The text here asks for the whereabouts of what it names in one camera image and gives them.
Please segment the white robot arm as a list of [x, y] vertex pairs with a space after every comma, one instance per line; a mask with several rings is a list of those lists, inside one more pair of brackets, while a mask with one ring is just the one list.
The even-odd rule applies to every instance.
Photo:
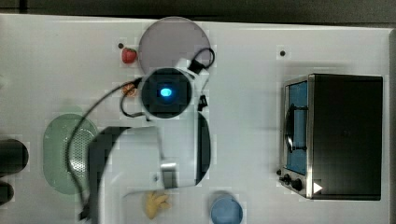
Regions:
[[182, 59], [137, 85], [143, 127], [109, 126], [89, 144], [91, 224], [126, 224], [126, 197], [193, 187], [210, 166], [209, 127], [202, 110], [207, 67]]

